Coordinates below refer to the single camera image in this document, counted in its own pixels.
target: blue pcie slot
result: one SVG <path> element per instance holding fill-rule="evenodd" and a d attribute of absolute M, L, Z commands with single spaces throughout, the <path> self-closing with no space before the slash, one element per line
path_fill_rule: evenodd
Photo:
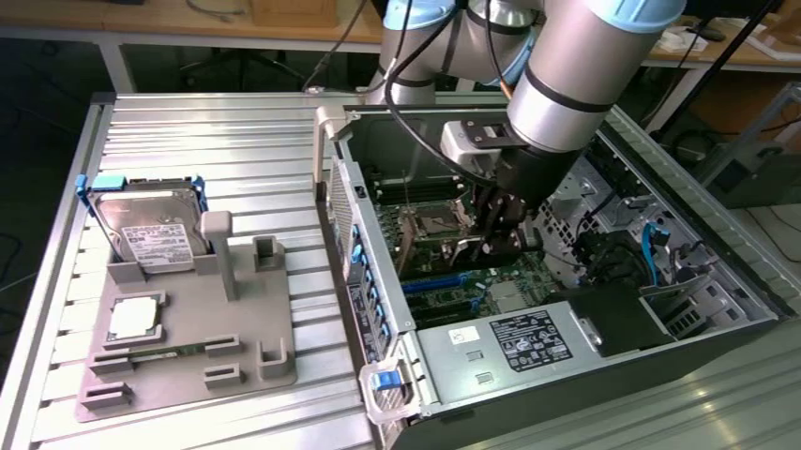
<path fill-rule="evenodd" d="M 457 288 L 467 281 L 467 275 L 459 274 L 435 279 L 424 279 L 412 281 L 401 286 L 403 293 L 423 293 L 424 291 L 435 291 L 437 289 Z"/>

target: circuit board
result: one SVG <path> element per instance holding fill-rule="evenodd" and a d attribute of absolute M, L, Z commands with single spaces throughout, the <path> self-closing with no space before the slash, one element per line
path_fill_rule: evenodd
<path fill-rule="evenodd" d="M 457 206 L 455 201 L 433 201 L 374 207 L 394 261 L 403 251 L 405 212 L 412 210 L 413 220 L 427 227 L 421 239 L 415 242 L 416 251 L 408 258 L 409 267 L 399 274 L 417 329 L 535 307 L 548 294 L 561 290 L 540 255 L 533 253 L 524 253 L 512 265 L 441 273 L 447 262 L 437 253 L 437 246 L 425 246 L 425 240 L 449 239 L 469 233 L 464 226 L 469 219 L 459 217 Z"/>
<path fill-rule="evenodd" d="M 441 245 L 471 236 L 471 218 L 460 200 L 376 206 L 386 248 L 397 275 L 419 278 L 448 272 Z"/>

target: metal slotted surface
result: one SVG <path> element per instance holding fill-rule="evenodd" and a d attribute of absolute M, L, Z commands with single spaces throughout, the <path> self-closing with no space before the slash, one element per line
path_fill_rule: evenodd
<path fill-rule="evenodd" d="M 453 96 L 447 101 L 496 103 L 497 97 Z M 21 385 L 13 403 L 18 411 L 7 412 L 13 393 L 3 392 L 1 398 L 0 421 L 6 422 L 6 414 L 13 416 L 11 448 L 373 447 L 318 223 L 310 211 L 312 109 L 348 102 L 346 96 L 308 99 L 284 94 L 137 95 L 119 97 L 113 112 L 107 108 L 107 113 L 94 114 L 97 144 L 93 152 L 86 152 L 86 172 L 99 166 L 102 171 L 153 177 L 160 173 L 185 175 L 200 169 L 194 171 L 208 179 L 209 208 L 233 213 L 236 237 L 230 242 L 242 243 L 252 235 L 268 232 L 284 243 L 298 380 L 296 385 L 276 391 L 77 424 L 71 416 L 74 393 L 109 250 L 94 222 L 71 214 L 74 226 L 70 220 L 61 224 L 69 239 L 62 239 L 62 251 L 51 253 L 63 264 L 57 273 L 39 275 L 33 291 L 35 297 L 38 291 L 43 292 L 39 285 L 49 286 L 49 309 L 26 318 L 22 328 L 25 333 L 29 321 L 46 324 L 41 337 L 30 335 L 23 341 L 30 342 L 33 355 L 21 363 L 34 360 L 31 370 L 9 371 L 6 379 L 6 387 L 18 380 L 29 381 Z M 641 138 L 627 130 L 628 123 L 617 112 L 611 117 L 616 117 L 612 124 L 627 132 L 627 138 Z M 644 147 L 640 154 L 657 164 L 668 182 L 680 182 L 672 180 L 675 175 L 657 155 L 645 156 Z M 692 206 L 702 216 L 712 217 L 710 211 L 702 214 L 708 208 L 704 202 Z M 47 257 L 57 244 L 50 239 L 42 269 L 51 262 Z M 768 265 L 782 272 L 780 267 Z M 790 305 L 799 309 L 792 300 L 790 296 Z M 14 352 L 10 370 L 14 365 L 21 366 L 19 352 Z M 481 442 L 473 448 L 796 448 L 798 373 L 801 325 L 790 322 L 682 380 Z M 7 439 L 2 448 L 10 448 Z"/>
<path fill-rule="evenodd" d="M 499 99 L 441 98 L 448 103 Z M 209 209 L 233 215 L 229 242 L 242 244 L 268 233 L 286 248 L 297 383 L 85 424 L 74 421 L 109 247 L 75 206 L 69 180 L 42 263 L 51 270 L 37 279 L 30 299 L 39 308 L 29 309 L 38 310 L 19 335 L 30 350 L 18 357 L 22 352 L 14 352 L 6 386 L 9 379 L 17 386 L 0 398 L 0 419 L 11 424 L 13 436 L 6 435 L 2 448 L 373 447 L 310 196 L 313 110 L 352 103 L 354 97 L 336 94 L 165 94 L 121 96 L 111 106 L 91 106 L 70 177 L 200 174 Z M 325 159 L 324 169 L 329 165 Z"/>

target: table leg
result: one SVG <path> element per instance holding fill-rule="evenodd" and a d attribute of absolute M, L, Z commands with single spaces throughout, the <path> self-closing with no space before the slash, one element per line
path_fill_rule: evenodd
<path fill-rule="evenodd" d="M 675 112 L 680 102 L 687 97 L 692 87 L 695 87 L 700 81 L 700 77 L 703 77 L 706 71 L 707 70 L 704 68 L 691 68 L 687 70 L 687 73 L 684 73 L 684 76 L 680 78 L 680 82 L 678 82 L 672 92 L 670 92 L 670 96 L 667 97 L 667 100 L 664 100 L 659 111 L 656 111 L 652 119 L 648 122 L 648 125 L 645 126 L 645 131 L 648 133 L 664 125 L 664 122 L 667 122 L 667 119 Z"/>
<path fill-rule="evenodd" d="M 113 90 L 117 94 L 136 92 L 136 85 L 133 84 L 127 62 L 122 56 L 121 45 L 115 42 L 99 42 L 97 43 L 97 47 L 99 47 L 99 54 L 102 54 L 102 61 L 105 62 L 105 69 L 109 73 Z"/>

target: power supply label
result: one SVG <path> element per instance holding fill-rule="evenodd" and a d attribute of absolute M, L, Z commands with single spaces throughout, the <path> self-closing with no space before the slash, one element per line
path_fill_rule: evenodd
<path fill-rule="evenodd" d="M 547 311 L 489 322 L 489 326 L 515 372 L 572 358 Z"/>

